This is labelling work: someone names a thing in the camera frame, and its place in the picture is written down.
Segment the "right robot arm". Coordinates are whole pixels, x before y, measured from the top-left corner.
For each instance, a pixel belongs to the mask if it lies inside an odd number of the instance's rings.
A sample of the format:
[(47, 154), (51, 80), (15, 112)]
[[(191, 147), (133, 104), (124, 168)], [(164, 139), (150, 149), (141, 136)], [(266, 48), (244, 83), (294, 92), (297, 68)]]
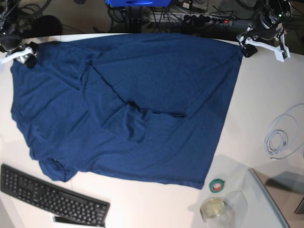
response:
[(18, 0), (4, 0), (0, 7), (0, 51), (6, 54), (0, 63), (15, 60), (32, 69), (37, 63), (38, 44), (23, 41), (18, 26), (18, 5)]

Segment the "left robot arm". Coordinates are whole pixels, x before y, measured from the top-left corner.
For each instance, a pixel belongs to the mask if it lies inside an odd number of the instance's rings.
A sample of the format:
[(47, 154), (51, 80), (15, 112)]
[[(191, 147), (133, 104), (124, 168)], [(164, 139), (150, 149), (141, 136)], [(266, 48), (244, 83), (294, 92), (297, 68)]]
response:
[(238, 5), (254, 12), (247, 29), (237, 35), (244, 57), (251, 57), (257, 48), (273, 51), (276, 60), (284, 62), (290, 58), (289, 47), (285, 45), (286, 30), (283, 23), (291, 18), (291, 5), (287, 0), (257, 0), (253, 7), (242, 0)]

